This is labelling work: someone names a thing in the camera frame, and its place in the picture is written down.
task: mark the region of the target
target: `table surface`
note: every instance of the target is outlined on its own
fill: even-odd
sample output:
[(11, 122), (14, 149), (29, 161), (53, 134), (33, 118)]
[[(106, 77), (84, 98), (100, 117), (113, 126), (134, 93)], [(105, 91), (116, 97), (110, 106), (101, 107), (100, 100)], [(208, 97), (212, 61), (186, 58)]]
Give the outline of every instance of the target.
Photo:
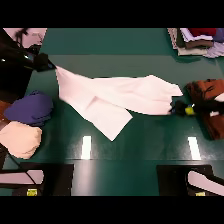
[[(178, 84), (185, 102), (188, 82), (224, 76), (223, 58), (178, 57), (166, 28), (49, 28), (41, 51), (55, 65), (90, 78), (153, 74)], [(156, 164), (211, 164), (224, 178), (224, 140), (210, 140), (200, 118), (130, 112), (133, 119), (111, 142), (59, 100), (55, 71), (33, 72), (27, 93), (33, 90), (50, 95), (55, 108), (29, 162), (74, 163), (72, 195), (158, 195)], [(89, 161), (80, 160), (84, 136), (91, 136)], [(188, 137), (196, 137), (201, 161), (192, 161)], [(10, 168), (6, 159), (4, 169)]]

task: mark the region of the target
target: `wire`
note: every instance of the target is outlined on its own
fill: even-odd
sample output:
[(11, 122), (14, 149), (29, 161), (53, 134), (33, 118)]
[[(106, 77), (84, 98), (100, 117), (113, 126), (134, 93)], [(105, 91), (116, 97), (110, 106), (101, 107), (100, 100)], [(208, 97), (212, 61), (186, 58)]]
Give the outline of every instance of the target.
[[(8, 153), (9, 157), (11, 158), (11, 160), (20, 168), (23, 169), (23, 167), (12, 157), (12, 155), (10, 153)], [(30, 176), (30, 174), (28, 173), (28, 171), (25, 171), (26, 175), (31, 179), (31, 181), (34, 183), (34, 185), (36, 186), (37, 190), (39, 190), (41, 196), (43, 196), (43, 192), (42, 190), (39, 188), (38, 184), (34, 181), (34, 179)]]

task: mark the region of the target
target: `blue folded garment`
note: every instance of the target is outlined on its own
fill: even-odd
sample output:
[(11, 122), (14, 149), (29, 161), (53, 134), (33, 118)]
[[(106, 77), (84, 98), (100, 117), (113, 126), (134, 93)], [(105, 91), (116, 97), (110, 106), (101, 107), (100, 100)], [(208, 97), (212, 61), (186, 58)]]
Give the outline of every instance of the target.
[(219, 43), (224, 42), (224, 28), (216, 28), (216, 34), (213, 37), (213, 40)]
[(40, 127), (51, 118), (52, 109), (53, 102), (49, 96), (40, 91), (33, 91), (30, 95), (16, 100), (4, 111), (4, 116), (11, 121)]

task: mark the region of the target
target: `peach folded garment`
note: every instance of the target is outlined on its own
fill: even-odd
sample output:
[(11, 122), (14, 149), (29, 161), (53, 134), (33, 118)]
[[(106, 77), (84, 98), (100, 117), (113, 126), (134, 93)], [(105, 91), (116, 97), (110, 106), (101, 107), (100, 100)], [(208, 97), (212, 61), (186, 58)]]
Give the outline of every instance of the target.
[(29, 159), (41, 142), (42, 130), (11, 121), (0, 131), (0, 143), (17, 158)]
[(57, 66), (59, 98), (70, 104), (113, 141), (132, 118), (126, 110), (167, 115), (172, 96), (182, 92), (156, 76), (141, 78), (87, 78)]

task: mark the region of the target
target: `brown cloth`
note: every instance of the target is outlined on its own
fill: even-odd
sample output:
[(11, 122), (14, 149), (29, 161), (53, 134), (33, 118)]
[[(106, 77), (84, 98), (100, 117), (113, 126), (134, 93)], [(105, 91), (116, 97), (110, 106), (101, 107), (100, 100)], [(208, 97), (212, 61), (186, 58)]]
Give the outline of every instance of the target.
[(195, 40), (185, 42), (186, 49), (191, 49), (194, 47), (205, 46), (205, 47), (213, 47), (213, 42), (211, 40)]
[[(201, 100), (213, 99), (224, 93), (224, 80), (197, 81), (187, 84), (186, 88), (193, 103), (197, 103)], [(212, 139), (224, 138), (224, 115), (210, 117), (210, 114), (203, 113), (201, 116)]]

